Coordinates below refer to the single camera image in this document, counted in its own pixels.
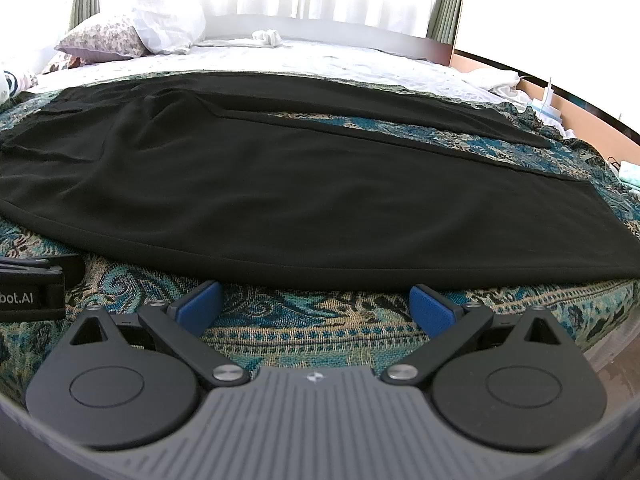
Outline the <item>black pants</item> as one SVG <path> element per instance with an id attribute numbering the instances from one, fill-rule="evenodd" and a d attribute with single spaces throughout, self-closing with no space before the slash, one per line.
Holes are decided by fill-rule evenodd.
<path id="1" fill-rule="evenodd" d="M 139 266 L 302 289 L 639 274 L 638 238 L 586 180 L 315 114 L 546 145 L 493 110 L 333 81 L 117 81 L 64 90 L 2 132 L 1 212 Z"/>

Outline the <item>white blue patterned cloth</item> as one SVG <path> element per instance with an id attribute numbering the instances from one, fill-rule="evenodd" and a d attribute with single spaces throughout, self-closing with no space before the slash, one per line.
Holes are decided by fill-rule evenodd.
<path id="1" fill-rule="evenodd" d="M 8 102 L 20 93 L 32 88 L 37 83 L 37 76 L 31 73 L 2 70 L 0 78 L 0 103 Z"/>

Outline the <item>crumpled white cloth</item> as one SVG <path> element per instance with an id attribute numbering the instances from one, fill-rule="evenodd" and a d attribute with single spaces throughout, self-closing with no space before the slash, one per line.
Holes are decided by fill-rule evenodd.
<path id="1" fill-rule="evenodd" d="M 518 88 L 521 76 L 515 70 L 499 70 L 495 67 L 484 66 L 461 74 L 468 84 L 505 99 L 516 107 L 526 107 L 532 98 Z"/>

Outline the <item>floral purple pillow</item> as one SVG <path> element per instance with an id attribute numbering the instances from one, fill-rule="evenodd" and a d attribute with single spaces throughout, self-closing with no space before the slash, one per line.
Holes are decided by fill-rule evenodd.
<path id="1" fill-rule="evenodd" d="M 96 63 L 141 58 L 148 52 L 134 26 L 126 21 L 82 23 L 55 49 Z"/>

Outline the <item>white bed sheet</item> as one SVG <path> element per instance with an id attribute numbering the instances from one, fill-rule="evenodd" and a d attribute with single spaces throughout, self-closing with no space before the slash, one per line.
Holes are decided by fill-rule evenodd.
<path id="1" fill-rule="evenodd" d="M 277 48 L 194 47 L 187 54 L 154 54 L 39 75 L 32 93 L 128 76 L 173 72 L 243 72 L 318 76 L 387 84 L 463 101 L 509 102 L 468 84 L 453 67 L 336 44 L 286 40 Z"/>

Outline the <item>white pillow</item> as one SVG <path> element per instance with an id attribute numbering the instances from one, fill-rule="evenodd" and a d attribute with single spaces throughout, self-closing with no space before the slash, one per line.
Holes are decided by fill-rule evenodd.
<path id="1" fill-rule="evenodd" d="M 134 29 L 142 44 L 154 54 L 185 54 L 204 36 L 206 19 L 202 9 L 137 10 Z"/>

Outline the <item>green curtain right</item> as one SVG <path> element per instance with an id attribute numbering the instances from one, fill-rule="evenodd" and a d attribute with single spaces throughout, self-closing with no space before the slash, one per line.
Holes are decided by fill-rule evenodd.
<path id="1" fill-rule="evenodd" d="M 435 0 L 426 36 L 441 44 L 454 44 L 462 0 Z"/>

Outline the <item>small white rolled cloth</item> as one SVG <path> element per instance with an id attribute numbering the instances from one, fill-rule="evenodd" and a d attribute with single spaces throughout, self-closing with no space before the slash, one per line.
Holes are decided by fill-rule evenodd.
<path id="1" fill-rule="evenodd" d="M 275 29 L 261 29 L 252 32 L 253 44 L 258 48 L 277 48 L 282 44 L 282 38 Z"/>

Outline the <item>wooden bed frame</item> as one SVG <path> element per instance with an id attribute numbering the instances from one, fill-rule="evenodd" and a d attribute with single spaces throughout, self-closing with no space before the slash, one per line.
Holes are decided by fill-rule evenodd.
<path id="1" fill-rule="evenodd" d="M 481 67 L 514 70 L 506 64 L 458 49 L 452 51 L 450 65 L 461 73 Z M 524 70 L 516 68 L 515 71 L 521 76 L 518 88 L 531 98 L 541 99 L 547 83 Z M 552 105 L 561 112 L 565 129 L 572 129 L 578 139 L 591 144 L 604 159 L 612 158 L 618 162 L 632 162 L 638 165 L 640 150 L 639 133 L 636 130 L 555 84 L 552 89 Z"/>

